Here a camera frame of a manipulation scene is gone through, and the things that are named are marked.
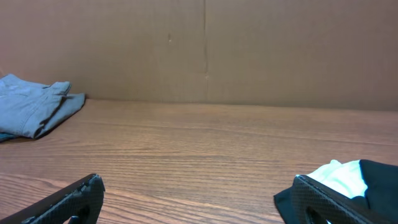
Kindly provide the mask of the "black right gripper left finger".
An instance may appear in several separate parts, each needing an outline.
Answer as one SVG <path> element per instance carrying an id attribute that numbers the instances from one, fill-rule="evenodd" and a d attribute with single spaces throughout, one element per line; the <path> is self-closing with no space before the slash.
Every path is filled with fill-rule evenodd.
<path id="1" fill-rule="evenodd" d="M 1 224 L 96 224 L 105 187 L 98 174 L 90 174 L 31 206 L 1 220 Z"/>

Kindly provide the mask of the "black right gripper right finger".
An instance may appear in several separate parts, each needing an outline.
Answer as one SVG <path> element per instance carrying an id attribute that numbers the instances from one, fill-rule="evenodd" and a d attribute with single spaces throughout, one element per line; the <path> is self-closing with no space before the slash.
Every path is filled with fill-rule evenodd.
<path id="1" fill-rule="evenodd" d="M 306 175 L 296 175 L 292 206 L 300 223 L 391 224 L 392 221 L 355 204 L 348 197 Z"/>

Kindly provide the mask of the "grey cotton shorts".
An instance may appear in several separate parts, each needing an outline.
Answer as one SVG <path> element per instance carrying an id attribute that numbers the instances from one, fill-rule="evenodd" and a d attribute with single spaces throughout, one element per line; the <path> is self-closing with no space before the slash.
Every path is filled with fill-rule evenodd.
<path id="1" fill-rule="evenodd" d="M 38 139 L 78 112 L 85 94 L 71 94 L 70 82 L 51 85 L 1 78 L 1 133 Z"/>

